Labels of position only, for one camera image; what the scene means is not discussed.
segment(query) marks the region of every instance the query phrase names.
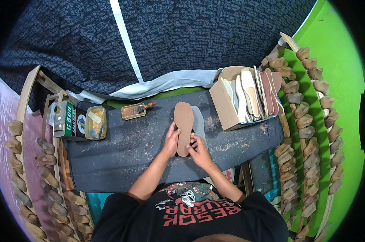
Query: patterned fabric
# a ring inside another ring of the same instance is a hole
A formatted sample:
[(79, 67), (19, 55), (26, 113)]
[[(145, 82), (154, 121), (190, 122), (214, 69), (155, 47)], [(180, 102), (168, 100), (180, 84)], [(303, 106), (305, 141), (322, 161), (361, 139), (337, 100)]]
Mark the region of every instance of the patterned fabric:
[[(174, 70), (259, 65), (279, 32), (293, 35), (314, 3), (119, 1), (144, 81)], [(109, 0), (32, 0), (2, 52), (0, 76), (21, 93), (27, 73), (38, 64), (75, 93), (111, 94), (138, 82)], [(32, 110), (36, 98), (32, 94)]]

